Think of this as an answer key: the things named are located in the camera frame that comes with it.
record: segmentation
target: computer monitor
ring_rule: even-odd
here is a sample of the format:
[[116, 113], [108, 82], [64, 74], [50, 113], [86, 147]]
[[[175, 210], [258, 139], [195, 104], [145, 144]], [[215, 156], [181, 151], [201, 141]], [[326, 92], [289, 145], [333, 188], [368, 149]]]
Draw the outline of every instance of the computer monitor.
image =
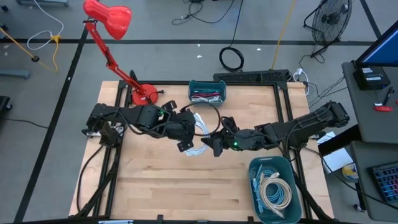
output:
[[357, 67], [398, 67], [398, 21], [356, 61]]

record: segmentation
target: lamp shade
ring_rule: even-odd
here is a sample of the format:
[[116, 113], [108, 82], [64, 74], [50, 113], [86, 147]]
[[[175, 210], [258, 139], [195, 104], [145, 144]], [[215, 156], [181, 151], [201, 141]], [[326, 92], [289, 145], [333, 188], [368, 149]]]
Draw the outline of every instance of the lamp shade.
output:
[[86, 0], [83, 9], [87, 15], [102, 22], [115, 40], [122, 39], [129, 28], [132, 12], [128, 7], [108, 7], [96, 0]]

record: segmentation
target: fan grille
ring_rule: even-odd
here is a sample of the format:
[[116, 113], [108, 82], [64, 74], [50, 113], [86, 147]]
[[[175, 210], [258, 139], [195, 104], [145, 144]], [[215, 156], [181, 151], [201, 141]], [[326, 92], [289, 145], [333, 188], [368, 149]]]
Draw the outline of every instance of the fan grille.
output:
[[342, 35], [352, 11], [351, 0], [323, 0], [315, 12], [312, 27], [314, 41], [325, 46]]

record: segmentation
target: white cable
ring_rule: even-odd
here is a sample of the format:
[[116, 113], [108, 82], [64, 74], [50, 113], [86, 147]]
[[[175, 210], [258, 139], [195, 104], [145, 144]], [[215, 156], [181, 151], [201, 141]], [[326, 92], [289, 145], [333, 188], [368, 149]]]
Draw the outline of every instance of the white cable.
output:
[[209, 103], [222, 103], [223, 100], [221, 99], [220, 96], [210, 96], [207, 98], [200, 97], [200, 96], [192, 96], [191, 97], [191, 102], [209, 102]]
[[[198, 126], [203, 131], [203, 134], [208, 134], [209, 130], [207, 129], [206, 124], [205, 124], [205, 122], [203, 122], [200, 115], [195, 113], [193, 115], [193, 117], [195, 117], [195, 121], [196, 121], [195, 125]], [[206, 150], [206, 148], [207, 148], [207, 145], [203, 144], [202, 147], [199, 149], [190, 148], [190, 149], [184, 151], [184, 153], [187, 156], [199, 156], [201, 153], [203, 153]]]
[[[288, 183], [280, 178], [278, 178], [279, 173], [273, 173], [270, 177], [264, 177], [264, 173], [261, 174], [260, 177], [260, 188], [259, 188], [259, 193], [261, 200], [264, 202], [264, 204], [271, 209], [275, 214], [280, 216], [281, 218], [284, 218], [284, 214], [280, 212], [281, 210], [285, 209], [289, 203], [292, 201], [292, 189], [288, 185]], [[267, 197], [267, 187], [270, 184], [277, 184], [280, 187], [283, 188], [284, 190], [284, 199], [282, 203], [275, 205], [272, 202], [269, 201]]]
[[[55, 18], [55, 17], [51, 16], [50, 14], [46, 13], [46, 12], [40, 7], [40, 5], [37, 3], [36, 0], [33, 0], [33, 1], [36, 3], [37, 7], [39, 7], [39, 9], [40, 9], [44, 14], [48, 15], [49, 17], [51, 17], [52, 19], [54, 19], [55, 21], [57, 21], [57, 22], [59, 22], [59, 23], [61, 24], [61, 26], [62, 26], [62, 27], [61, 27], [61, 30], [60, 30], [60, 32], [57, 34], [57, 35], [60, 35], [61, 32], [63, 31], [63, 23], [62, 23], [61, 21], [59, 21], [57, 18]], [[40, 35], [40, 34], [46, 33], [46, 32], [48, 32], [48, 33], [50, 34], [50, 37], [53, 36], [53, 35], [52, 35], [52, 32], [49, 31], [49, 30], [43, 30], [43, 31], [41, 31], [41, 32], [38, 32], [37, 34], [33, 35], [31, 38], [29, 38], [29, 39], [27, 40], [27, 43], [26, 43], [26, 44], [27, 44], [27, 48], [30, 49], [30, 50], [39, 50], [39, 49], [43, 48], [44, 46], [46, 46], [48, 43], [50, 43], [50, 42], [51, 42], [51, 38], [50, 38], [49, 41], [47, 41], [45, 44], [43, 44], [43, 45], [41, 45], [40, 47], [37, 47], [37, 48], [35, 48], [35, 49], [32, 48], [32, 47], [30, 47], [30, 45], [29, 45], [29, 42], [30, 42], [33, 38], [37, 37], [37, 36]]]
[[[295, 82], [298, 82], [298, 81], [300, 80], [300, 75], [301, 75], [301, 74], [304, 74], [304, 76], [305, 76], [305, 81], [308, 83], [308, 82], [309, 82], [308, 76], [307, 76], [307, 74], [304, 72], [304, 70], [303, 70], [302, 68], [298, 68], [298, 69], [296, 70], [296, 72], [293, 74], [293, 80], [294, 80]], [[307, 87], [307, 91], [305, 92], [305, 95], [308, 96], [309, 93], [310, 93], [310, 89], [309, 89], [309, 87]]]

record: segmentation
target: teal bin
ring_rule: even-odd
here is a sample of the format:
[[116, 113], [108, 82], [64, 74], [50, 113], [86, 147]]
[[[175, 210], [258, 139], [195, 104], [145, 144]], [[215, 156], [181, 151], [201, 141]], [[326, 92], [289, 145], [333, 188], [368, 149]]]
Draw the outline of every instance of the teal bin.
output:
[[219, 82], [197, 82], [195, 80], [191, 80], [189, 82], [188, 88], [188, 99], [191, 101], [191, 97], [195, 90], [219, 90], [221, 99], [223, 102], [211, 103], [214, 106], [221, 106], [226, 99], [226, 83], [221, 80]]
[[[290, 204], [281, 211], [285, 218], [281, 218], [280, 216], [276, 215], [271, 210], [266, 210], [260, 213], [258, 204], [257, 204], [257, 196], [254, 192], [253, 186], [253, 178], [256, 177], [258, 169], [261, 166], [261, 172], [263, 170], [271, 170], [273, 172], [279, 172], [279, 178], [285, 180], [292, 189], [292, 201]], [[296, 184], [294, 182], [294, 176], [292, 171], [292, 166], [290, 162], [282, 156], [269, 156], [269, 157], [258, 157], [253, 159], [249, 165], [249, 182], [250, 182], [250, 189], [252, 195], [252, 202], [253, 202], [253, 209], [256, 212], [257, 217], [261, 220], [261, 222], [266, 224], [271, 223], [297, 223], [301, 218], [301, 204], [299, 195], [297, 193]], [[267, 188], [267, 195], [272, 195], [276, 190], [275, 185], [270, 185]]]

